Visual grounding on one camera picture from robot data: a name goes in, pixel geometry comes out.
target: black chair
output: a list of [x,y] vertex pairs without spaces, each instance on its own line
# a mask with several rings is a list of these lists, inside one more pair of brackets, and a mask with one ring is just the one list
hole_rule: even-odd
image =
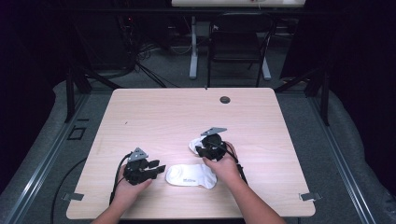
[[218,15],[209,25],[207,87],[210,87],[212,62],[250,63],[250,66],[258,63],[256,87],[259,87],[265,51],[275,28],[274,20],[266,13],[226,12]]

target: wooden table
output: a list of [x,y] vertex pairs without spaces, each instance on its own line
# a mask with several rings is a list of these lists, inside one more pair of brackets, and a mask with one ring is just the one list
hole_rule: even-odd
[[[227,96],[228,104],[219,98]],[[95,218],[108,206],[120,160],[136,147],[168,168],[198,164],[190,140],[211,127],[235,148],[249,185],[282,217],[314,215],[309,192],[290,135],[271,89],[130,89],[116,90],[93,142],[67,216]],[[158,175],[138,198],[126,219],[241,217],[232,194],[221,181],[213,189],[176,187]]]

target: white object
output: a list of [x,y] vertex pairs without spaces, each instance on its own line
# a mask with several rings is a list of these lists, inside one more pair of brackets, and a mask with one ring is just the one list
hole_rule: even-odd
[[195,147],[204,147],[202,145],[202,140],[205,138],[205,136],[201,136],[199,138],[192,139],[189,143],[189,148],[191,151],[193,151],[195,154],[198,155],[197,149]]
[[218,180],[205,164],[179,164],[168,169],[166,181],[171,185],[203,186],[212,189]]

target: table leg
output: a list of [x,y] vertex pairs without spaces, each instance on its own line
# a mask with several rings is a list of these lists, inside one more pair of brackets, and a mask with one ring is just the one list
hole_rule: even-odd
[[191,64],[190,64],[190,79],[197,78],[197,64],[198,64],[198,49],[197,49],[197,35],[195,31],[196,21],[195,17],[191,18]]
[[264,62],[262,63],[262,75],[264,76],[264,80],[271,80],[270,69],[268,67],[267,60],[264,58]]

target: dark curtain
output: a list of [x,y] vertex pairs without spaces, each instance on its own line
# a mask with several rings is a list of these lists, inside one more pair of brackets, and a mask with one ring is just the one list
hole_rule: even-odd
[[300,20],[281,76],[301,76],[330,59],[330,89],[355,122],[367,163],[396,195],[395,4],[307,0],[306,7],[349,13]]
[[46,74],[9,21],[1,21],[0,90],[3,99],[0,133],[0,190],[37,138],[55,102],[57,78]]

